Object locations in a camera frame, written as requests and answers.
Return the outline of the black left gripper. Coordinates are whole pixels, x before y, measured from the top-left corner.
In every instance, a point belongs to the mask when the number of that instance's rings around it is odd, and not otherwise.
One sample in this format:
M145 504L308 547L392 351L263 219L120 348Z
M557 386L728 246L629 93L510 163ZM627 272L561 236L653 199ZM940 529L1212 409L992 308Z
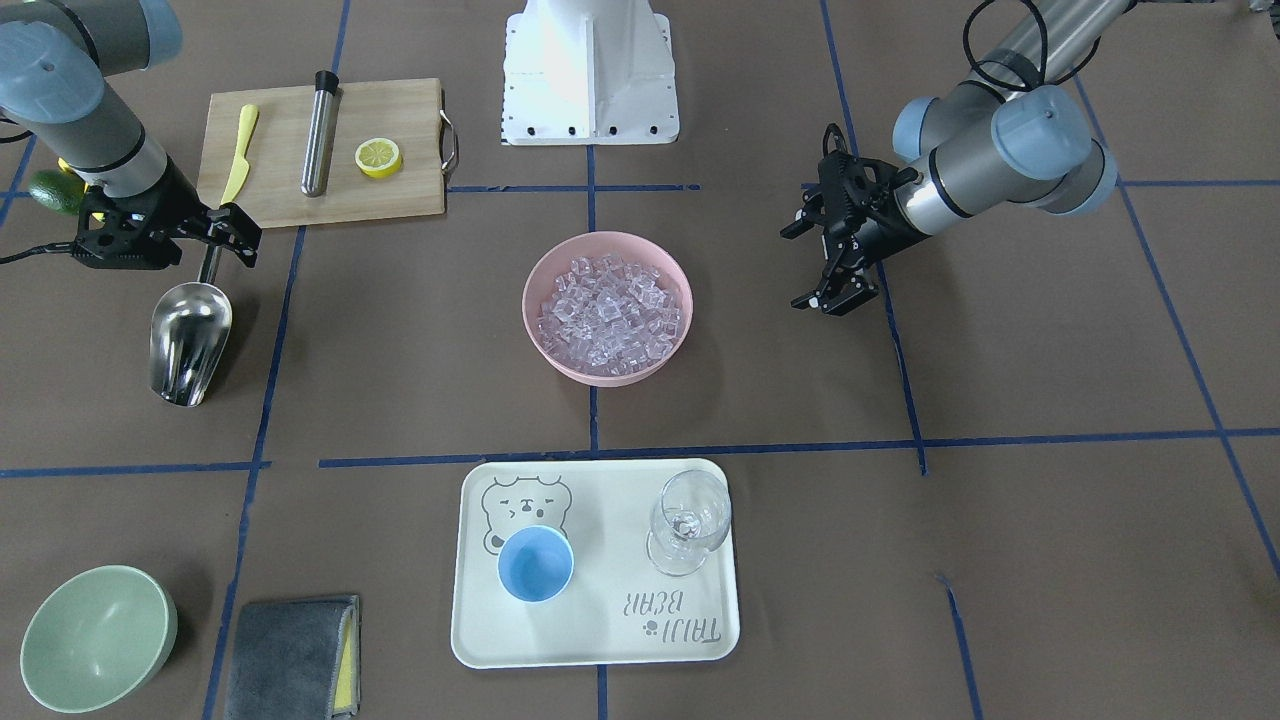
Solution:
M822 147L817 187L803 193L795 219L780 234L795 240L819 229L826 260L815 288L794 299L792 309L844 316L879 296L867 268L928 237L908 220L896 197L922 174L854 155L837 124L826 127Z

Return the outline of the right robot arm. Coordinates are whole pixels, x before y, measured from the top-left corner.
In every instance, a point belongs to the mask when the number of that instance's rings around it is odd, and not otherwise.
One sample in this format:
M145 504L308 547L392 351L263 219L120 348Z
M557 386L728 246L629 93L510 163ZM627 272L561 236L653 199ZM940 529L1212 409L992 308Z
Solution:
M178 264L178 240L259 260L261 228L238 205L205 204L160 141L109 85L182 50L168 1L23 1L3 8L1 105L88 184L76 237L49 243L104 270Z

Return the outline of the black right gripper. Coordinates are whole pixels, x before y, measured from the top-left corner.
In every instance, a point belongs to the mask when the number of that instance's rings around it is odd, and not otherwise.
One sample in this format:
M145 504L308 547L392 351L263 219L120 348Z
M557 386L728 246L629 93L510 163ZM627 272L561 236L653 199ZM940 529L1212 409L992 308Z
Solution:
M261 228L237 204L211 209L169 159L160 179L142 193L113 199L88 190L70 256L102 270L163 270L182 260L178 238L205 240L244 266L259 261Z

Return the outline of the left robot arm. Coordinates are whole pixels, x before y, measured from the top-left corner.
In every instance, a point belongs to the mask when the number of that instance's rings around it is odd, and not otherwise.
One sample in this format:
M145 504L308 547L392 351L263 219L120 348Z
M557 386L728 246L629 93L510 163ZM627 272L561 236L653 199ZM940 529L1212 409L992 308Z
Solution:
M987 54L964 44L966 78L900 111L896 163L858 156L828 124L818 183L781 231L788 240L820 231L820 278L792 306L842 316L879 295L873 265L1005 202L1056 217L1096 210L1117 184L1117 161L1064 85L1130 9L1029 1L1028 17Z

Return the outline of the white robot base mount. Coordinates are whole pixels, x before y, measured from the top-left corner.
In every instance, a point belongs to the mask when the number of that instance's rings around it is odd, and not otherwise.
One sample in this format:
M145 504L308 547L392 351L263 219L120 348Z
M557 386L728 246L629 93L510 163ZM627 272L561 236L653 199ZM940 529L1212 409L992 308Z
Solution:
M669 19L648 1L529 1L504 32L509 146L673 143L681 133Z

